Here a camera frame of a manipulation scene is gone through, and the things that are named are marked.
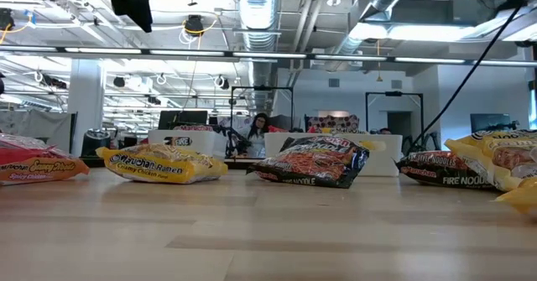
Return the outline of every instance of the black cable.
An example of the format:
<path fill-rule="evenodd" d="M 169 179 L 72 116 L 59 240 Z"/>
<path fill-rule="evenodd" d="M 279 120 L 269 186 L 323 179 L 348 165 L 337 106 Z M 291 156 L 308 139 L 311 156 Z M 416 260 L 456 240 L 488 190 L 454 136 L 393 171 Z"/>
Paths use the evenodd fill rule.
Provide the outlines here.
<path fill-rule="evenodd" d="M 446 112 L 447 108 L 453 103 L 453 100 L 455 100 L 456 96 L 459 94 L 459 92 L 461 92 L 461 89 L 462 87 L 468 82 L 468 79 L 470 79 L 470 77 L 473 75 L 473 73 L 476 71 L 477 67 L 479 67 L 479 65 L 481 64 L 481 62 L 485 59 L 485 57 L 487 56 L 488 52 L 490 51 L 490 49 L 493 47 L 494 43 L 496 43 L 496 41 L 500 38 L 500 36 L 502 35 L 503 31 L 509 26 L 509 24 L 511 23 L 511 21 L 513 21 L 514 17 L 519 13 L 520 9 L 524 6 L 524 3 L 526 2 L 526 0 L 521 0 L 520 1 L 520 4 L 517 6 L 517 8 L 513 11 L 513 13 L 511 13 L 511 15 L 509 16 L 509 18 L 505 21 L 505 23 L 502 25 L 502 27 L 500 28 L 500 30 L 496 33 L 496 35 L 494 36 L 494 38 L 490 41 L 490 43 L 488 44 L 487 48 L 483 51 L 483 53 L 481 54 L 481 56 L 479 57 L 479 59 L 477 59 L 476 61 L 476 64 L 473 65 L 473 67 L 470 69 L 470 72 L 468 72 L 467 76 L 464 78 L 464 80 L 462 81 L 462 83 L 457 87 L 457 89 L 455 90 L 455 92 L 453 93 L 453 95 L 451 96 L 451 98 L 449 99 L 449 101 L 447 101 L 446 105 L 444 106 L 444 108 L 442 108 L 442 110 L 440 111 L 440 113 L 438 113 L 438 115 L 433 119 L 432 122 L 429 123 L 429 125 L 425 128 L 425 130 L 417 137 L 417 139 L 414 140 L 414 142 L 412 143 L 412 145 L 410 146 L 410 149 L 412 149 L 416 143 L 418 143 L 418 141 L 420 139 L 422 139 L 425 135 L 425 133 L 427 133 L 427 131 L 429 131 L 429 129 L 431 129 L 435 124 L 436 122 L 438 122 L 438 120 L 440 119 L 440 117 L 444 114 L 444 112 Z"/>

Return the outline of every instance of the maruchan ramen package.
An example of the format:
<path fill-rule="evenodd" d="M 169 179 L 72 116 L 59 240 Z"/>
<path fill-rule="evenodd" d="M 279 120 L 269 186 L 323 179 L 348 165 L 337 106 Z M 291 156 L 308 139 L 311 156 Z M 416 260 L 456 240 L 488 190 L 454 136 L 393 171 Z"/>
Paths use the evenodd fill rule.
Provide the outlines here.
<path fill-rule="evenodd" d="M 429 151 L 410 154 L 397 163 L 402 174 L 422 185 L 439 185 L 450 188 L 491 190 L 487 182 L 462 159 L 449 151 Z"/>
<path fill-rule="evenodd" d="M 280 153 L 248 168 L 273 182 L 348 189 L 368 160 L 369 150 L 344 138 L 287 138 Z"/>
<path fill-rule="evenodd" d="M 446 146 L 499 190 L 497 198 L 521 212 L 537 206 L 537 132 L 478 132 Z"/>
<path fill-rule="evenodd" d="M 191 184 L 217 180 L 227 173 L 227 165 L 218 159 L 160 143 L 121 150 L 99 148 L 97 155 L 109 170 L 128 180 Z"/>
<path fill-rule="evenodd" d="M 90 169 L 79 159 L 35 138 L 0 133 L 0 185 L 66 180 Z"/>

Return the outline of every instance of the table surface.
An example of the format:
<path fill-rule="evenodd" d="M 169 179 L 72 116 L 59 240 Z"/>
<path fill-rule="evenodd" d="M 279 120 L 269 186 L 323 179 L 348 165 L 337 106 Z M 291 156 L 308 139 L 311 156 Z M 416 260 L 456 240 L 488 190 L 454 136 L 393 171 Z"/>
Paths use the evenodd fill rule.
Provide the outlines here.
<path fill-rule="evenodd" d="M 193 185 L 0 188 L 2 281 L 531 280 L 537 226 L 496 193 L 358 178 L 350 190 L 230 171 Z"/>

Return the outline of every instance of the ramen package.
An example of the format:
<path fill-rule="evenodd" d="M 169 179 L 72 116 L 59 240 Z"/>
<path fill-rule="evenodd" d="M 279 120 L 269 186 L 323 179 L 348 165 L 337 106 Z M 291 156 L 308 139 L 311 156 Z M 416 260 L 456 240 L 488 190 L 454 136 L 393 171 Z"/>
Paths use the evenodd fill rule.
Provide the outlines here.
<path fill-rule="evenodd" d="M 0 134 L 0 185 L 66 180 L 90 169 L 79 159 L 35 138 Z"/>
<path fill-rule="evenodd" d="M 446 146 L 499 190 L 498 197 L 521 212 L 537 206 L 537 132 L 478 132 Z"/>
<path fill-rule="evenodd" d="M 218 159 L 160 143 L 121 150 L 99 148 L 97 155 L 109 170 L 128 180 L 191 184 L 217 180 L 227 173 L 227 165 Z"/>
<path fill-rule="evenodd" d="M 344 138 L 287 138 L 280 153 L 248 168 L 273 182 L 348 189 L 369 150 Z"/>
<path fill-rule="evenodd" d="M 462 159 L 449 151 L 429 151 L 410 154 L 397 163 L 402 174 L 422 185 L 439 185 L 450 188 L 490 190 L 487 182 Z"/>

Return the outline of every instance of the ceiling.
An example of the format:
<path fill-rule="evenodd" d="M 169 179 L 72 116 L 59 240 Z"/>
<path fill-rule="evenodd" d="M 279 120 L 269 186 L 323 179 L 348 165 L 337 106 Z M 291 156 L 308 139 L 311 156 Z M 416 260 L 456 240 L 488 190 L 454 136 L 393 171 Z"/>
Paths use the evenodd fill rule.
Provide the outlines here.
<path fill-rule="evenodd" d="M 328 49 L 337 46 L 349 31 L 348 14 L 353 8 L 355 0 L 341 0 L 335 7 L 328 6 L 326 0 L 322 1 L 321 9 L 315 21 L 315 30 L 307 41 L 306 51 L 313 49 Z M 296 29 L 300 21 L 301 0 L 279 0 L 279 30 L 277 51 L 290 51 L 294 42 Z M 4 44 L 24 45 L 51 45 L 51 46 L 98 46 L 122 48 L 150 48 L 150 49 L 243 49 L 242 35 L 233 29 L 241 28 L 238 14 L 237 0 L 150 0 L 154 24 L 153 32 L 146 34 L 128 17 L 118 17 L 113 14 L 110 0 L 0 0 L 0 8 L 13 9 L 13 18 L 16 28 L 20 29 L 28 22 L 25 11 L 34 14 L 34 24 L 27 29 L 8 34 Z M 185 43 L 180 40 L 181 24 L 189 15 L 202 16 L 207 30 L 203 36 Z M 402 55 L 414 57 L 441 57 L 476 56 L 482 50 L 482 44 L 464 45 L 465 49 L 459 53 L 450 51 L 453 43 L 404 41 L 395 39 L 382 39 L 379 47 L 376 44 L 363 43 L 359 50 L 365 55 Z M 505 43 L 505 49 L 512 49 L 512 43 Z M 499 48 L 492 57 L 505 59 L 511 52 Z M 152 93 L 177 94 L 178 97 L 168 98 L 168 107 L 195 107 L 195 100 L 180 98 L 189 94 L 214 95 L 220 97 L 215 100 L 198 100 L 198 107 L 225 107 L 230 91 L 215 88 L 213 80 L 222 75 L 232 85 L 248 85 L 248 63 L 238 62 L 198 62 L 192 61 L 163 61 L 163 60 L 102 60 L 109 76 L 107 78 L 107 92 L 137 92 L 136 89 L 116 88 L 113 79 L 116 76 L 148 77 L 153 80 Z M 363 70 L 375 70 L 377 63 L 364 63 Z M 412 65 L 387 63 L 384 70 L 414 70 Z M 34 72 L 40 72 L 57 77 L 69 83 L 70 59 L 37 56 L 0 57 L 0 71 L 7 77 L 4 79 L 7 91 L 58 91 L 55 88 L 41 86 L 34 79 Z M 157 84 L 165 78 L 165 83 Z M 247 100 L 239 103 L 245 107 Z M 66 103 L 66 96 L 26 96 L 27 100 L 52 103 L 62 107 Z M 109 107 L 146 107 L 147 101 L 143 98 L 111 96 L 106 100 Z M 0 102 L 0 108 L 5 108 L 6 102 Z M 108 117 L 117 117 L 120 113 L 111 113 Z M 132 119 L 132 114 L 126 114 L 125 119 Z M 140 124 L 151 123 L 151 117 L 142 118 Z"/>

